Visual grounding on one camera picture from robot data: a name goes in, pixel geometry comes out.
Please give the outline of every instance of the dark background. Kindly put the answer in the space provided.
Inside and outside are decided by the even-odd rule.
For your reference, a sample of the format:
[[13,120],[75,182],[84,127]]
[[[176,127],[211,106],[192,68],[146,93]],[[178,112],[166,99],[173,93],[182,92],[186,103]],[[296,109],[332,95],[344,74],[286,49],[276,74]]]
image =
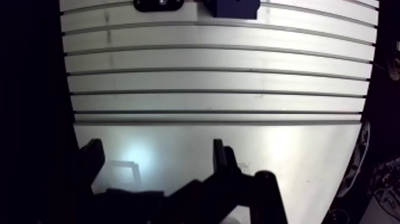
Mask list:
[[[375,63],[364,120],[371,142],[360,176],[349,194],[332,207],[346,210],[358,223],[373,165],[400,153],[400,82],[389,79],[386,60],[398,39],[394,1],[380,1]],[[57,0],[2,2],[2,179],[6,223],[74,223],[73,131],[67,75],[63,62]]]

